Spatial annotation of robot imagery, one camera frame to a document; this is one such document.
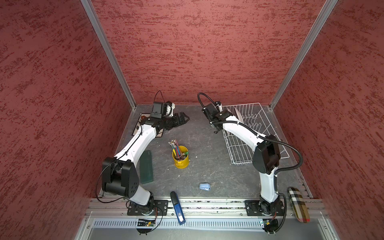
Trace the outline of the square floral plate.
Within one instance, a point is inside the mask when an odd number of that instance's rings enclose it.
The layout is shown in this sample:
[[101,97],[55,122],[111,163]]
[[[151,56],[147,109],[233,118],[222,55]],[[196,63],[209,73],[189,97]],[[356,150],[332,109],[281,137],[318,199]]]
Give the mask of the square floral plate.
[[[141,113],[141,114],[140,114],[140,117],[139,117],[139,119],[138,119],[138,121],[137,121],[137,124],[136,124],[136,130],[133,131],[132,136],[134,136],[134,135],[137,133],[137,131],[138,131],[139,128],[140,128],[141,123],[144,121],[145,118],[148,118],[149,116],[150,116],[149,113]],[[157,138],[161,138],[161,137],[163,136],[163,133],[164,133],[164,129],[161,129],[161,130],[158,132],[158,134],[157,134],[156,137],[157,137]]]

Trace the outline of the square plate white back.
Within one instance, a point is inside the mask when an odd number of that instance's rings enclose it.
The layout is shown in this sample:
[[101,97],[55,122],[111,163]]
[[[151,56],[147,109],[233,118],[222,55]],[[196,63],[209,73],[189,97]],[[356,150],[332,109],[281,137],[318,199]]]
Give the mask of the square plate white back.
[[137,123],[135,125],[135,128],[132,132],[132,136],[134,136],[138,131],[140,131],[141,129],[141,122],[145,119],[145,118],[148,118],[150,116],[149,113],[140,113],[139,115],[139,118],[137,120]]

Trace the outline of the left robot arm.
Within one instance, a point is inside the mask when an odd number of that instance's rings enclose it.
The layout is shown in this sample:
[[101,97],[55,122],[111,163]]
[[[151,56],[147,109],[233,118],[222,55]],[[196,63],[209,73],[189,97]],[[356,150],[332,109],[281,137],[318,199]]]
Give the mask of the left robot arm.
[[143,152],[159,132],[171,130],[186,124],[190,117],[174,112],[175,104],[154,102],[152,112],[140,120],[137,132],[128,144],[114,157],[103,161],[98,180],[106,193],[121,196],[135,204],[143,215],[150,215],[154,209],[154,195],[140,185],[136,170]]

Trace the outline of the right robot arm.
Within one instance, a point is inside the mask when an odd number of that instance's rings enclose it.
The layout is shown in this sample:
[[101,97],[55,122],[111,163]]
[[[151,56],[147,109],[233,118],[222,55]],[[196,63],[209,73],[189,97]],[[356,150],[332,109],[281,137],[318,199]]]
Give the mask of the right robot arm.
[[259,211],[266,216],[274,214],[281,201],[276,176],[281,159],[277,138],[251,129],[238,110],[232,113],[218,104],[209,104],[203,107],[202,112],[213,128],[233,134],[253,151],[252,165],[259,172],[261,181]]

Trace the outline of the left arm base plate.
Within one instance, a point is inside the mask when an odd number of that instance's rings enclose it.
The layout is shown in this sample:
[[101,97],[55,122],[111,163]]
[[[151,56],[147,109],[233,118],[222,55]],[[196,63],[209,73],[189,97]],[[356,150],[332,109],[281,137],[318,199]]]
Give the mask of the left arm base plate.
[[150,200],[147,205],[142,206],[136,203],[129,203],[128,216],[166,216],[168,212],[168,200]]

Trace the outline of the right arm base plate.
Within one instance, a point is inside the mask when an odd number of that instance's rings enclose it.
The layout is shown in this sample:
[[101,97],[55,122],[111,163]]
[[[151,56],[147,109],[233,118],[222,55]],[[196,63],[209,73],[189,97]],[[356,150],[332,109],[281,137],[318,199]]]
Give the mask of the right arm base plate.
[[273,203],[264,200],[246,200],[244,203],[247,216],[280,217],[286,213],[284,204],[279,199]]

